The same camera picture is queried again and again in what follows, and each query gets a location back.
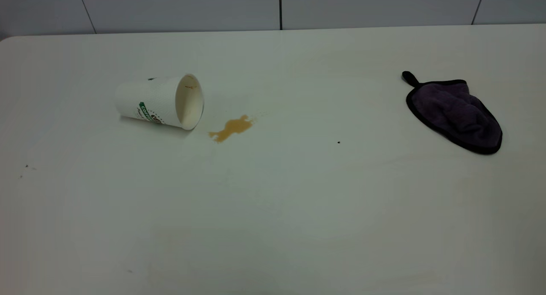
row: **purple cloth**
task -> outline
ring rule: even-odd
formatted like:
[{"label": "purple cloth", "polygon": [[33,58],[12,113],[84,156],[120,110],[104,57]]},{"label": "purple cloth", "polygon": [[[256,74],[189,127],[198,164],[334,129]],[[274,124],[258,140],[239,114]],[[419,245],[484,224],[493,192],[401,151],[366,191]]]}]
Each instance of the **purple cloth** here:
[{"label": "purple cloth", "polygon": [[499,150],[501,127],[482,102],[470,95],[466,81],[419,83],[407,71],[404,79],[415,87],[406,102],[421,122],[471,151],[493,154]]},{"label": "purple cloth", "polygon": [[464,143],[487,148],[499,143],[501,127],[466,84],[424,85],[412,101],[422,116]]}]

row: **tipped over cup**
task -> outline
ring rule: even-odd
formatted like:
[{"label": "tipped over cup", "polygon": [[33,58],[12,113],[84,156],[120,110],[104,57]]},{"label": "tipped over cup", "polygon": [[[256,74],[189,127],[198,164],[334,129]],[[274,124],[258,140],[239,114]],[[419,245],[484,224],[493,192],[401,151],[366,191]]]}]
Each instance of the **tipped over cup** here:
[{"label": "tipped over cup", "polygon": [[185,130],[195,128],[203,114],[201,85],[191,74],[122,83],[114,102],[122,116]]}]

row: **black trim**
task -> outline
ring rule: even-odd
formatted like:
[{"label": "black trim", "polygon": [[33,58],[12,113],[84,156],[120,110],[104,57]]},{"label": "black trim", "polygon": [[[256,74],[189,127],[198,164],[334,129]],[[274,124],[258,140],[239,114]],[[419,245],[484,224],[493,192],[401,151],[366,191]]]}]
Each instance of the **black trim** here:
[{"label": "black trim", "polygon": [[[406,104],[408,105],[408,108],[409,110],[411,110],[411,112],[417,117],[417,119],[419,119],[421,122],[423,122],[423,124],[425,124],[426,126],[428,126],[430,129],[432,130],[435,130],[437,133],[440,133],[442,135],[444,135],[449,141],[451,141],[452,143],[460,146],[460,147],[463,147],[464,149],[467,149],[469,151],[473,151],[475,153],[478,153],[478,154],[484,154],[484,155],[491,155],[493,153],[497,153],[497,151],[501,148],[501,143],[502,143],[502,130],[501,130],[501,135],[499,136],[499,143],[494,146],[494,147],[479,147],[479,146],[476,146],[476,145],[472,145],[470,143],[464,143],[463,141],[461,141],[460,139],[456,138],[455,136],[453,136],[452,134],[450,134],[448,131],[442,129],[442,128],[439,128],[438,126],[435,126],[432,122],[430,122],[429,120],[427,120],[427,118],[425,118],[422,114],[419,113],[419,111],[417,110],[417,108],[415,107],[415,105],[413,104],[413,95],[421,88],[423,87],[424,85],[428,85],[428,84],[439,84],[439,85],[455,85],[455,84],[466,84],[466,81],[462,80],[462,79],[454,79],[453,81],[438,81],[438,82],[427,82],[427,83],[419,83],[417,81],[417,79],[415,78],[415,76],[408,72],[408,71],[404,71],[402,73],[402,77],[404,78],[404,80],[412,85],[410,83],[410,81],[412,83],[415,83],[417,82],[417,86],[415,86],[415,88],[413,88],[412,91],[410,91],[410,93],[408,93],[407,97],[406,97]],[[497,119],[495,119],[495,117],[493,116],[493,114],[491,114],[491,112],[486,108],[486,106],[482,103],[482,101],[480,101],[480,103],[482,104],[482,107],[483,109],[485,110],[486,114],[488,116],[490,116],[491,118],[493,118],[493,120],[495,120],[495,122],[499,123],[497,121]]]}]

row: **brown liquid stain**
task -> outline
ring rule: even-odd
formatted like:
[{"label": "brown liquid stain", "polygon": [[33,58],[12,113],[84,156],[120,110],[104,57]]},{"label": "brown liquid stain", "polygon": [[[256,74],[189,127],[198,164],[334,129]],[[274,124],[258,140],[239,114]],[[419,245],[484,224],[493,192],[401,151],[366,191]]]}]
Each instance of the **brown liquid stain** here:
[{"label": "brown liquid stain", "polygon": [[248,116],[244,114],[238,119],[229,120],[226,122],[224,130],[209,132],[209,137],[213,138],[216,143],[221,143],[228,139],[228,137],[230,137],[233,133],[240,134],[250,129],[253,124],[254,122],[248,120]]}]

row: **white wall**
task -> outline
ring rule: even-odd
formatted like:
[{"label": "white wall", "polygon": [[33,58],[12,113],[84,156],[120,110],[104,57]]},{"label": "white wall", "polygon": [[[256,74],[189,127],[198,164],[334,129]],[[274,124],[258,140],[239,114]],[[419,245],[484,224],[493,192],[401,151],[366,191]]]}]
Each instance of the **white wall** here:
[{"label": "white wall", "polygon": [[2,37],[92,34],[81,0],[0,0]]},{"label": "white wall", "polygon": [[284,29],[471,24],[479,0],[282,0]]},{"label": "white wall", "polygon": [[474,24],[546,23],[546,0],[482,0]]},{"label": "white wall", "polygon": [[279,29],[279,0],[84,0],[98,33]]},{"label": "white wall", "polygon": [[[284,29],[471,24],[474,15],[474,24],[546,23],[546,0],[482,0],[478,9],[479,2],[282,0],[282,19]],[[273,30],[279,24],[279,0],[0,0],[0,40],[95,30]]]}]

